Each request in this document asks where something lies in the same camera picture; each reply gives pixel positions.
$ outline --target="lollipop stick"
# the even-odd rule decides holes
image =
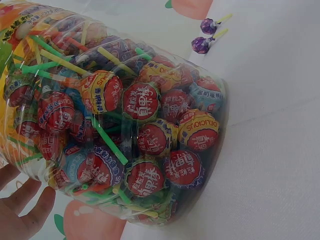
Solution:
[[[115,126],[115,127],[108,128],[107,130],[105,130],[105,132],[107,134],[110,134],[110,133],[116,133],[120,130],[121,130],[121,126]]]
[[[21,166],[23,164],[27,164],[28,162],[32,161],[32,160],[35,160],[35,159],[39,159],[39,158],[42,158],[42,154],[41,153],[37,153],[33,156],[29,156],[29,157],[26,157],[23,161],[20,161],[18,162],[18,165]]]
[[[111,151],[115,154],[115,156],[119,159],[119,161],[126,165],[128,163],[128,159],[123,155],[123,153],[119,150],[119,148],[115,145],[115,143],[111,140],[111,138],[106,134],[104,129],[100,126],[95,117],[91,118],[93,127],[98,131],[104,142],[109,146]]]
[[[224,29],[221,32],[217,33],[216,35],[214,35],[212,38],[213,40],[216,40],[219,37],[222,37],[223,35],[225,35],[227,32],[229,31],[229,29]]]
[[[54,61],[54,62],[56,62],[56,63],[58,63],[58,64],[60,64],[60,65],[62,65],[64,67],[66,67],[66,68],[68,68],[68,69],[80,74],[80,75],[83,75],[84,77],[87,77],[87,76],[90,75],[90,72],[88,72],[86,70],[83,70],[82,68],[80,68],[80,67],[78,67],[76,65],[73,65],[72,63],[70,63],[70,62],[68,62],[68,61],[66,61],[66,60],[64,60],[64,59],[62,59],[60,57],[57,57],[57,56],[51,54],[50,52],[48,52],[48,51],[46,51],[44,49],[42,49],[40,51],[40,54],[42,56],[46,57],[47,59],[50,59],[51,61]]]
[[[118,58],[113,56],[110,52],[105,50],[103,47],[99,47],[98,52],[101,53],[107,59],[109,59],[111,62],[113,62],[115,65],[117,65],[119,68],[125,70],[126,72],[128,72],[129,74],[131,74],[133,76],[137,76],[137,74],[131,68],[124,65]]]
[[[41,64],[42,59],[41,59],[40,52],[39,52],[39,46],[36,42],[34,43],[34,53],[35,53],[36,63]]]
[[[87,30],[89,27],[89,21],[84,22],[82,36],[81,36],[81,44],[86,45],[86,38],[87,38]]]
[[[63,55],[58,52],[57,50],[55,50],[52,46],[46,44],[44,41],[42,41],[39,37],[31,35],[30,38],[35,41],[37,44],[39,44],[41,47],[43,47],[44,49],[46,49],[47,51],[49,51],[50,53],[62,58]]]
[[[135,52],[136,52],[136,54],[140,55],[140,57],[142,57],[148,61],[152,60],[152,57],[150,55],[148,55],[147,53],[145,53],[145,51],[143,51],[140,47],[137,47],[135,49]]]
[[[227,16],[224,16],[223,18],[219,19],[218,21],[216,21],[217,24],[220,24],[228,19],[230,19],[233,16],[232,13],[228,14]]]

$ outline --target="green lollipop stick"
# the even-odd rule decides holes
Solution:
[[[112,127],[112,128],[105,130],[105,133],[111,134],[111,133],[116,133],[120,130],[121,130],[121,126],[115,126],[115,127]]]
[[[43,47],[45,50],[47,50],[48,52],[63,58],[64,55],[62,55],[62,53],[58,52],[57,50],[55,50],[52,46],[48,45],[46,42],[42,41],[39,37],[37,36],[33,36],[30,35],[29,36],[33,41],[35,41],[37,44],[39,44],[41,47]]]
[[[104,142],[109,146],[111,151],[115,154],[115,156],[119,159],[119,161],[126,165],[129,161],[125,157],[125,155],[119,150],[119,148],[115,145],[115,143],[111,140],[111,138],[106,134],[104,129],[101,127],[100,123],[96,120],[95,117],[91,118],[93,127],[98,131]]]
[[[35,159],[39,159],[39,158],[42,158],[42,154],[41,153],[37,153],[33,156],[29,156],[29,157],[26,157],[23,161],[21,162],[18,162],[18,165],[21,166],[23,164],[27,164],[28,162],[32,161],[32,160],[35,160]]]
[[[143,51],[140,47],[137,47],[135,49],[135,52],[136,52],[136,54],[140,55],[140,57],[142,57],[148,61],[152,60],[152,57],[150,55],[148,55],[145,51]]]

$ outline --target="lollipop wrapper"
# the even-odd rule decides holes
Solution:
[[[187,111],[180,120],[179,141],[194,151],[212,147],[219,136],[219,122],[198,109]]]

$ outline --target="yellow lollipop stick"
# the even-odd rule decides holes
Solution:
[[[224,30],[222,30],[221,32],[218,32],[217,34],[215,34],[212,38],[213,38],[213,39],[217,39],[217,38],[219,38],[219,37],[222,37],[222,36],[225,35],[228,31],[229,31],[228,28],[227,28],[227,29],[224,29]]]
[[[216,21],[217,24],[222,23],[224,21],[227,21],[228,19],[230,19],[233,16],[232,13],[228,14],[227,16],[224,16],[223,18],[219,19],[218,21]]]
[[[141,212],[142,214],[152,217],[154,219],[156,219],[159,216],[159,214],[156,211],[146,211],[147,209],[139,206],[126,206],[126,207],[128,207],[128,209],[131,209],[132,211]]]
[[[125,70],[126,72],[130,73],[133,76],[137,76],[137,74],[131,68],[124,65],[118,58],[113,56],[110,52],[105,50],[103,47],[99,47],[98,52],[101,53],[103,56],[105,56],[107,59],[109,59],[111,62],[113,62],[115,65],[117,65],[119,68]]]
[[[39,51],[39,45],[34,42],[34,53],[35,53],[35,59],[36,63],[39,65],[42,62],[41,56],[40,56],[40,51]]]
[[[46,57],[47,59],[50,59],[51,61],[56,62],[57,64],[60,64],[60,65],[62,65],[64,67],[66,67],[66,68],[68,68],[68,69],[80,74],[80,75],[83,75],[83,77],[88,77],[90,75],[90,72],[88,72],[88,71],[86,71],[86,70],[84,70],[84,69],[82,69],[82,68],[80,68],[80,67],[78,67],[76,65],[73,65],[72,63],[70,63],[70,62],[68,62],[68,61],[66,61],[66,60],[64,60],[64,59],[62,59],[62,58],[60,58],[60,57],[58,57],[56,55],[53,55],[52,53],[50,53],[50,52],[48,52],[48,51],[46,51],[44,49],[42,49],[40,51],[40,54],[42,56]]]
[[[89,21],[85,21],[84,22],[84,26],[83,26],[83,31],[82,31],[82,36],[81,36],[81,44],[82,45],[86,45],[86,37],[87,37],[87,30],[89,27]]]

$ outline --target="peach print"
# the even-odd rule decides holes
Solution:
[[[120,240],[126,224],[76,200],[67,205],[64,217],[55,214],[54,221],[65,240]]]
[[[191,19],[203,20],[207,17],[213,0],[169,0],[165,7]]]

